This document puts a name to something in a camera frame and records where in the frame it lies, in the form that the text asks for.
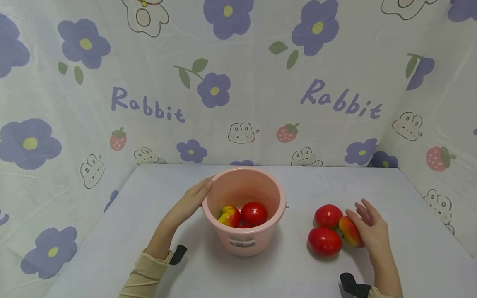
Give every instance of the finger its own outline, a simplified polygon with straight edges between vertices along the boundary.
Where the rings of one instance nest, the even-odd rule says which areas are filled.
[[[376,208],[373,205],[371,205],[366,199],[362,199],[361,201],[363,205],[366,207],[366,209],[368,209],[369,214],[371,215],[371,219],[376,221],[381,218],[381,214],[379,214],[378,210],[376,210]]]
[[[213,184],[214,184],[214,180],[212,180],[212,177],[210,177],[209,180],[206,181],[206,183],[202,186],[202,188],[197,192],[194,198],[196,198],[202,203],[202,201],[204,201],[205,197],[207,196],[210,189],[212,188]]]
[[[369,228],[369,226],[355,212],[351,211],[350,209],[346,209],[346,215],[354,223],[354,225],[358,229],[358,232],[362,233]]]
[[[194,185],[193,187],[191,187],[188,192],[190,195],[195,195],[197,192],[199,192],[199,190],[207,183],[207,181],[209,181],[210,179],[212,179],[213,176],[211,177],[208,177],[208,178],[205,178],[204,180],[200,181],[199,183],[197,183],[196,185]]]
[[[363,219],[363,221],[368,225],[368,226],[372,226],[373,225],[373,222],[371,220],[371,217],[368,213],[368,210],[366,210],[366,208],[364,208],[361,204],[359,203],[355,203],[354,204],[356,206],[356,212],[359,214],[359,216],[361,216],[361,218]]]

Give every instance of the sleeve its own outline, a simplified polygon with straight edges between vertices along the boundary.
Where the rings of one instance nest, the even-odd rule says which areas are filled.
[[[371,288],[371,291],[369,291],[368,298],[393,298],[393,297],[381,295],[381,293],[379,292],[378,288],[372,287],[372,288]]]
[[[154,259],[144,251],[136,261],[119,298],[152,298],[174,254],[169,251],[165,260]]]

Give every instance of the left hand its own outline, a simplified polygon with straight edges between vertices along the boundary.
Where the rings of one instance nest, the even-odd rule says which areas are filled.
[[[213,176],[206,178],[188,189],[184,196],[166,214],[164,219],[175,226],[179,226],[189,219],[202,205],[202,202],[212,188],[214,182],[212,178]]]

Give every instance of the table surface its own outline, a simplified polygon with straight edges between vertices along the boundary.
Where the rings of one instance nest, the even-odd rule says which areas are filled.
[[[142,165],[66,264],[48,298],[116,297],[158,222],[187,188],[231,166]],[[367,198],[388,222],[405,297],[470,298],[477,264],[397,169],[260,166],[283,185],[289,208],[267,249],[254,257],[224,250],[199,209],[177,231],[188,248],[170,266],[156,297],[348,297],[342,272],[373,284],[366,250],[347,248],[333,260],[307,249],[314,211],[353,208]]]

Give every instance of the green leaf print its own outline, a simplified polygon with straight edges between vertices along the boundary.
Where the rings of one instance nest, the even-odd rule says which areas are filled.
[[[190,78],[189,74],[186,72],[185,69],[179,68],[179,77],[184,86],[189,89],[190,88]]]
[[[417,60],[422,59],[422,56],[417,55],[417,54],[408,54],[408,56],[410,56],[411,59],[409,59],[409,62],[407,63],[407,67],[406,67],[406,78],[407,79],[409,79],[409,77],[413,73],[414,68],[417,65]]]
[[[68,71],[68,66],[66,64],[64,64],[63,62],[60,62],[60,63],[58,63],[58,71],[61,74],[65,75],[66,72]]]
[[[192,72],[197,73],[197,72],[203,71],[205,67],[207,66],[207,63],[208,63],[208,60],[204,58],[199,58],[195,60],[194,63],[192,64]]]
[[[297,60],[298,60],[298,51],[294,50],[293,52],[291,52],[290,57],[288,57],[287,69],[292,68],[297,62]]]
[[[73,73],[78,85],[83,84],[83,71],[81,70],[81,68],[79,66],[75,66],[73,69]]]
[[[274,42],[269,46],[270,52],[272,52],[275,55],[280,54],[286,51],[287,49],[288,47],[286,46],[286,44],[282,43],[281,41]]]

